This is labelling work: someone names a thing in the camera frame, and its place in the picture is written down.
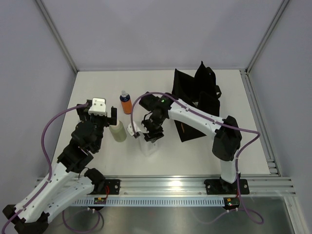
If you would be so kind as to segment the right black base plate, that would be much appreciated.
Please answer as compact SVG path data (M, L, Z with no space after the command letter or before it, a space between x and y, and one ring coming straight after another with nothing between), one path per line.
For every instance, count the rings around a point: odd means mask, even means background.
M237 181L228 183L223 179L206 179L204 181L207 195L237 195ZM239 179L239 189L242 195L249 195L249 185L246 179Z

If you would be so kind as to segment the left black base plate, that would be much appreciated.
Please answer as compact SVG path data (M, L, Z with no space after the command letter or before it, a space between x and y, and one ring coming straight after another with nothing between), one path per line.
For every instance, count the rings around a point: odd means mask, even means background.
M106 192L108 192L108 195L119 195L120 182L119 179L106 179L99 184L97 193L99 195L106 195Z

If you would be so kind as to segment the orange bottle blue pump top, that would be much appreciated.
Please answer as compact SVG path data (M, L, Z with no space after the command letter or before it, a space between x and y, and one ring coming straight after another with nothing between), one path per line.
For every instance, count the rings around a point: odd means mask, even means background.
M133 106L130 95L126 91L122 90L119 99L123 112L127 115L131 114Z

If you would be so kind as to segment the aluminium mounting rail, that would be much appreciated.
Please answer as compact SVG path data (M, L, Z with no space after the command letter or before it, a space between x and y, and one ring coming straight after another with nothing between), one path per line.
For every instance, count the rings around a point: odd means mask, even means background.
M249 196L295 196L296 191L289 177L242 176L247 181ZM122 197L197 197L207 196L211 185L204 183L208 176L106 176L119 180L117 188Z

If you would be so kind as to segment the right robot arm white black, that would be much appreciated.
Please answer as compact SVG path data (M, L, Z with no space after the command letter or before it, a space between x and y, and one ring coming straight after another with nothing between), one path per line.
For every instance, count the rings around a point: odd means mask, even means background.
M141 107L150 114L141 122L146 142L155 143L164 136L162 124L164 120L171 119L184 123L204 135L212 135L212 153L220 160L221 175L216 184L205 183L207 189L218 194L236 194L239 173L235 168L235 154L240 148L242 135L238 130L235 118L226 119L213 116L187 104L182 99L165 93L156 97L147 92L139 101Z

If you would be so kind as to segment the green frosted bottle beige cap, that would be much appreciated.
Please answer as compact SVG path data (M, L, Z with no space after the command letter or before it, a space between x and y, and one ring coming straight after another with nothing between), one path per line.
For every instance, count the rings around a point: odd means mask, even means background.
M126 140L127 134L121 121L117 120L116 125L110 125L109 130L116 142L124 142Z

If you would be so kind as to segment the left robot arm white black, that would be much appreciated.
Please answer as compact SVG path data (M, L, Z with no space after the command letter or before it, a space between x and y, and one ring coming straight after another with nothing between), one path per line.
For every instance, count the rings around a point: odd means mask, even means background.
M117 109L112 107L108 116L106 100L93 98L74 110L79 123L56 164L49 165L47 176L24 200L2 211L19 234L44 233L55 216L81 196L118 193L100 171L86 168L101 148L104 129L117 124Z

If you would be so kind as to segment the left aluminium corner post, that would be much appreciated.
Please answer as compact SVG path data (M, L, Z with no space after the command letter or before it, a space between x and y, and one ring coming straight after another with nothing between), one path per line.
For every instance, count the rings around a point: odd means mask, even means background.
M34 0L34 3L36 4L39 12L41 13L48 29L50 30L53 38L55 39L58 47L60 48L63 56L65 57L65 60L67 61L68 65L70 66L71 70L76 75L79 71L78 67L76 66L76 63L74 62L74 59L72 58L67 46L65 45L52 17L49 13L44 1L42 0Z

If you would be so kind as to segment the white bottle grey cap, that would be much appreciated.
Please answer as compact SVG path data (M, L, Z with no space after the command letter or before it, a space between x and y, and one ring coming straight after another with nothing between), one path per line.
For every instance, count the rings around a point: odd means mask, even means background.
M157 142L152 143L151 141L146 141L144 137L139 138L140 149L145 156L150 156L158 149Z

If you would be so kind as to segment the right aluminium corner post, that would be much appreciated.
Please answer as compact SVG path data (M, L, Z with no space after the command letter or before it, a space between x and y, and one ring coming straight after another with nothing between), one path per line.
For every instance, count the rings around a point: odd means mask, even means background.
M268 40L270 39L272 33L274 32L276 26L278 25L280 19L282 18L285 10L287 9L288 5L290 4L290 0L282 0L277 11L275 12L273 18L271 19L268 28L266 29L263 37L260 40L250 62L248 63L247 67L245 68L245 72L247 75L250 74L252 68L254 67L255 63L257 62L260 54L264 50Z

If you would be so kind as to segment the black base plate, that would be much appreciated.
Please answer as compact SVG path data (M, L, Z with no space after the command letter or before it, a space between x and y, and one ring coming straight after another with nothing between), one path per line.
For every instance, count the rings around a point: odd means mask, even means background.
M106 192L108 192L108 195L119 195L120 182L119 179L106 179L99 184L97 193L99 195L106 195Z
M223 179L206 179L204 181L207 195L237 195L237 181L228 183ZM239 179L239 189L242 195L249 195L249 185L246 179Z

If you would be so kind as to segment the aluminium corner post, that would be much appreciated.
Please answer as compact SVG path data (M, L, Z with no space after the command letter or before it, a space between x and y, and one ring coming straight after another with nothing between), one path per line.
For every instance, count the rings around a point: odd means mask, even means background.
M268 40L270 39L272 33L274 32L276 26L278 25L280 19L282 18L285 10L287 9L288 5L290 4L290 0L282 0L277 11L275 12L273 18L271 19L268 28L266 29L263 37L260 40L250 62L248 63L247 67L245 68L245 72L247 75L250 74L252 68L254 67L255 63L257 62L260 54L264 50Z
M58 47L60 48L63 56L65 57L65 60L67 61L68 65L70 66L71 70L76 75L79 71L78 67L76 66L76 63L74 62L74 59L72 58L67 46L65 45L52 17L49 13L44 1L42 0L34 0L34 3L36 4L39 12L41 13L48 29L50 30L53 38L55 39Z

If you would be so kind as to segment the black canvas bag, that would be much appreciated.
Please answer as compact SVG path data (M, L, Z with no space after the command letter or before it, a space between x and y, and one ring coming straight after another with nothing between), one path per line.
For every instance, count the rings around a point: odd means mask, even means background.
M216 84L214 71L203 63L193 77L175 70L172 95L203 112L219 116L222 92Z

